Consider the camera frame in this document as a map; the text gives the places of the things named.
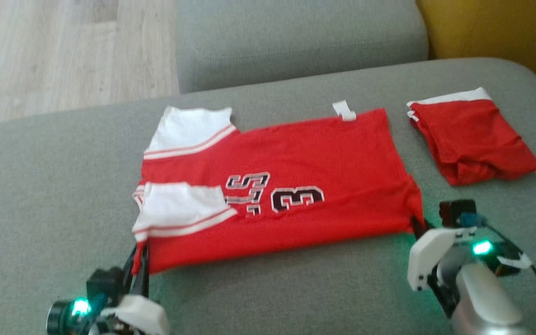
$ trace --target gray ottoman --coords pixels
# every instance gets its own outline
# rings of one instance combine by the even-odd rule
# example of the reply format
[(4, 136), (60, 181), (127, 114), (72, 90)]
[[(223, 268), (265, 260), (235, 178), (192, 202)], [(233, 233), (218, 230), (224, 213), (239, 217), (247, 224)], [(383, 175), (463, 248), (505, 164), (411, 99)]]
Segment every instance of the gray ottoman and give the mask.
[(181, 93), (427, 59), (412, 0), (179, 0)]
[[(167, 104), (232, 106), (242, 130), (385, 107), (400, 156), (438, 223), (441, 200), (474, 198), (536, 263), (536, 173), (451, 187), (405, 103), (484, 87), (536, 154), (536, 77), (496, 59), (428, 61), (30, 117), (0, 124), (0, 335), (43, 334), (57, 299), (85, 294), (134, 238), (131, 193)], [(449, 334), (430, 291), (410, 290), (409, 235), (348, 241), (167, 271), (151, 278), (176, 335)], [(532, 273), (502, 282), (536, 332)]]

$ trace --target red jersey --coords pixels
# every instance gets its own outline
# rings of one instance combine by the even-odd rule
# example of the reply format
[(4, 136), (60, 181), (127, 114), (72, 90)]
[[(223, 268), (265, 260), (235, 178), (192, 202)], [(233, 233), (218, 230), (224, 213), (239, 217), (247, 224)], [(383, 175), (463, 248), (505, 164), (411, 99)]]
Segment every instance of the red jersey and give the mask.
[(230, 113), (168, 107), (144, 153), (133, 232), (151, 273), (422, 221), (384, 109), (247, 132)]

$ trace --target glowing led light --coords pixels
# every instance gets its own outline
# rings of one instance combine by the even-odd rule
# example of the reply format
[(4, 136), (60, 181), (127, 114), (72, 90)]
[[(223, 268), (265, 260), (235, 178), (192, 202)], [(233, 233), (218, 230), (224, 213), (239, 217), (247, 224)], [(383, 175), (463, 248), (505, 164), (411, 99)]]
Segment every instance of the glowing led light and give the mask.
[(492, 248), (491, 242), (483, 241), (473, 246), (473, 252), (475, 253), (475, 255), (484, 255), (488, 253), (491, 250), (491, 248)]
[(76, 314), (88, 314), (90, 312), (90, 304), (87, 299), (76, 299), (72, 308), (72, 315)]

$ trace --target white sleeve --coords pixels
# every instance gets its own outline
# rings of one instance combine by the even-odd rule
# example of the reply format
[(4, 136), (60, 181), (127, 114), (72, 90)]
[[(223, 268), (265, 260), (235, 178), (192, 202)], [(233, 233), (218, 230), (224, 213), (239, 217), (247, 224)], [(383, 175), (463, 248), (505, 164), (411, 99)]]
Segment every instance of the white sleeve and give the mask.
[(225, 203), (220, 186), (146, 183), (141, 211), (132, 233), (137, 241), (148, 237), (188, 235), (217, 225), (235, 214), (237, 211)]
[(168, 106), (158, 123), (144, 159), (200, 152), (236, 130), (232, 108), (183, 110)]

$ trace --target gray sofa cushion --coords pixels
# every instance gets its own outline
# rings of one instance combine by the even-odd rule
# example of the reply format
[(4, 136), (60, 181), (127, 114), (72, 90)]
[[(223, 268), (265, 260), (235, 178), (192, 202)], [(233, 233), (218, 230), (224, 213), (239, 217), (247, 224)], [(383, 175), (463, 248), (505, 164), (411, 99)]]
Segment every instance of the gray sofa cushion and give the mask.
[[(167, 104), (232, 106), (242, 130), (332, 116), (331, 103), (342, 99), (355, 111), (385, 107), (427, 217), (438, 223), (439, 201), (474, 198), (536, 262), (536, 173), (451, 187), (406, 117), (409, 100), (479, 86), (536, 154), (536, 77), (496, 59), (373, 68), (0, 124), (0, 334), (43, 333), (53, 301), (84, 295), (96, 267), (124, 261), (137, 213), (130, 195)], [(409, 288), (413, 243), (396, 235), (175, 269), (151, 278), (151, 296), (179, 335), (449, 334), (434, 295)], [(534, 276), (502, 282), (536, 331)]]
[(427, 59), (412, 0), (181, 0), (181, 93)]

